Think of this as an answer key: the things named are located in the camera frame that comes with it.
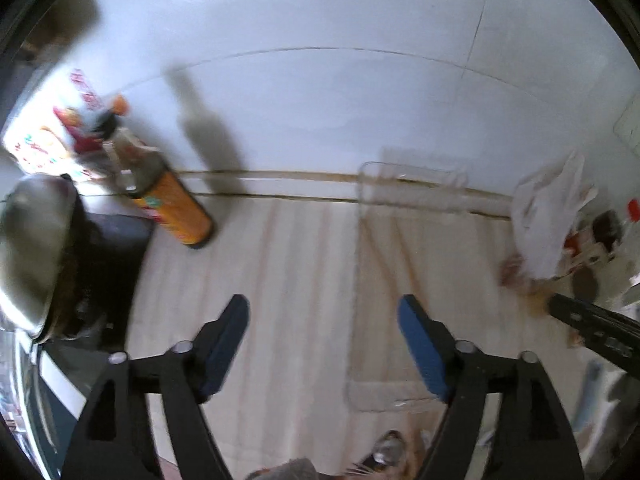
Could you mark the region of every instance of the orange label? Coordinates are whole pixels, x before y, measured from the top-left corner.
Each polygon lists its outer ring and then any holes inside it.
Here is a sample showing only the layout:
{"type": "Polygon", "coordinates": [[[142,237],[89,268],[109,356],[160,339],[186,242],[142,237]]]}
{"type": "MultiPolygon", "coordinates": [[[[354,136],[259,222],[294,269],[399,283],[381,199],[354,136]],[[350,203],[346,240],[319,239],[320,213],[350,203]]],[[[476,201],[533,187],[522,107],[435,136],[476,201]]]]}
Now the orange label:
{"type": "Polygon", "coordinates": [[[170,171],[160,177],[143,197],[135,198],[134,202],[183,244],[202,241],[211,229],[211,218],[170,171]]]}

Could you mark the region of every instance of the white wall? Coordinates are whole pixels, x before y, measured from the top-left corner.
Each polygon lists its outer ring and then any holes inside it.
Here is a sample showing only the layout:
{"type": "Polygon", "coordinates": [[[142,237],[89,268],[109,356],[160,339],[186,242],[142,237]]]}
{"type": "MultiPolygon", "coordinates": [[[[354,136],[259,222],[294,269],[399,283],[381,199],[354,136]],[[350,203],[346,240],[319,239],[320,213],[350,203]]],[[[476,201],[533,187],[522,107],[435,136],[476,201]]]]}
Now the white wall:
{"type": "Polygon", "coordinates": [[[66,61],[122,91],[177,169],[355,173],[391,146],[452,156],[471,186],[509,193],[580,147],[618,200],[640,191],[612,134],[640,72],[588,0],[63,6],[69,28],[95,6],[66,61]]]}

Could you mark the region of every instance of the white plastic bag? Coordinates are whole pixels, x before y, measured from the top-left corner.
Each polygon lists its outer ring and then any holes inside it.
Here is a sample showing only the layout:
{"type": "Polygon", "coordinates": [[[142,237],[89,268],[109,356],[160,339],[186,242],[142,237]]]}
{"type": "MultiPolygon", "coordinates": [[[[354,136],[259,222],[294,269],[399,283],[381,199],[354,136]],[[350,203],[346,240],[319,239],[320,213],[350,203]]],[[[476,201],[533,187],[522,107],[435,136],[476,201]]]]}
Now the white plastic bag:
{"type": "Polygon", "coordinates": [[[522,272],[534,280],[556,275],[564,239],[584,205],[584,156],[573,152],[522,180],[513,193],[511,222],[522,272]]]}

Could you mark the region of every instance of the brown bottle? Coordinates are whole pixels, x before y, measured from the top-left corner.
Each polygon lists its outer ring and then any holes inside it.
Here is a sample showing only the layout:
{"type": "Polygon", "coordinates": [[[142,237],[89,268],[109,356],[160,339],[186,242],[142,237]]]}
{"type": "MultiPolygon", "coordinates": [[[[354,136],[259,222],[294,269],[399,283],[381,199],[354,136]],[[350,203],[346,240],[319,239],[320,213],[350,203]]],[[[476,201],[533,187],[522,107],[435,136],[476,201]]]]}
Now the brown bottle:
{"type": "Polygon", "coordinates": [[[117,117],[104,114],[94,130],[116,167],[116,180],[149,216],[183,244],[199,249],[216,231],[216,223],[190,195],[157,148],[142,143],[117,117]]]}

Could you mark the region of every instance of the metal pot lid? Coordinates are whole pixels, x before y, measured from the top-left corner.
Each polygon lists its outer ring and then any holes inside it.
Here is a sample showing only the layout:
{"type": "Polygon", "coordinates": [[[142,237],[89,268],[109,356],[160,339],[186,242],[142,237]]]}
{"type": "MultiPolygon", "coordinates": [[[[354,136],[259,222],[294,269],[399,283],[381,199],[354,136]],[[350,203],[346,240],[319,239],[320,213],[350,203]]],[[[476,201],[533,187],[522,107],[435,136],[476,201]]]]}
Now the metal pot lid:
{"type": "Polygon", "coordinates": [[[64,177],[28,175],[0,218],[0,308],[32,339],[49,314],[77,196],[64,177]]]}

